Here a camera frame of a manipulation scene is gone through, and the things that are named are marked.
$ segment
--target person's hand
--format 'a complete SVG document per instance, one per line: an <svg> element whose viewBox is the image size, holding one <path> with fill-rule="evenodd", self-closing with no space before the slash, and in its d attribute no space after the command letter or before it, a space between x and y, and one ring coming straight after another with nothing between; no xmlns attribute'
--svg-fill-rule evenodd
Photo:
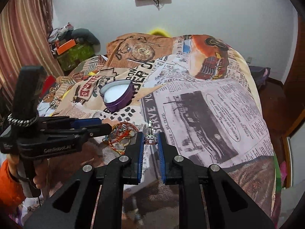
<svg viewBox="0 0 305 229"><path fill-rule="evenodd" d="M17 164L19 163L19 155L7 154L6 156L9 171L14 177L18 177L17 175ZM42 163L35 167L36 176L33 178L33 182L36 184L36 188L42 189L46 185L47 179L47 171L48 171L48 160L44 159Z"/></svg>

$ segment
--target orange box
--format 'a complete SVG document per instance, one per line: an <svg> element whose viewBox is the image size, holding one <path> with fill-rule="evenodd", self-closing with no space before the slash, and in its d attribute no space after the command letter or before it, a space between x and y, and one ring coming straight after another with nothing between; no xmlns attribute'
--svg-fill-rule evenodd
<svg viewBox="0 0 305 229"><path fill-rule="evenodd" d="M75 45L76 45L75 40L69 40L68 42L57 48L57 54L60 55Z"/></svg>

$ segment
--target shiny metal trinket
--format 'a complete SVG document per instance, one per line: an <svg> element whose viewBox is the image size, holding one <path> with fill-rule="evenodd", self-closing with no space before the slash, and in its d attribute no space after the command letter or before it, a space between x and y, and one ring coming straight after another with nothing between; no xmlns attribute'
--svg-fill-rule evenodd
<svg viewBox="0 0 305 229"><path fill-rule="evenodd" d="M144 144L145 145L157 145L158 144L158 137L153 133L153 120L150 118L148 122L148 129L147 133L144 137Z"/></svg>

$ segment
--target pile of bracelets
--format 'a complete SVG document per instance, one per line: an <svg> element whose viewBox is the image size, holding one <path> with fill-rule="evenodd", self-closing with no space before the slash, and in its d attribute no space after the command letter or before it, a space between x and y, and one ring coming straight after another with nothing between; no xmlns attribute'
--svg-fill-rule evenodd
<svg viewBox="0 0 305 229"><path fill-rule="evenodd" d="M135 125L129 122L121 122L112 126L111 134L105 136L103 143L108 144L109 147L120 155L124 155L125 148L131 142L131 138L136 135L138 129Z"/></svg>

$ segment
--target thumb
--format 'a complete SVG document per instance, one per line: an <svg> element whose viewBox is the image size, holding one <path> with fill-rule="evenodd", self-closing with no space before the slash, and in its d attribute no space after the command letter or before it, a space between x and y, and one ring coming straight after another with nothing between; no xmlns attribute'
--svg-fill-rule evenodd
<svg viewBox="0 0 305 229"><path fill-rule="evenodd" d="M7 154L6 156L10 173L17 177L17 164L19 163L19 155Z"/></svg>

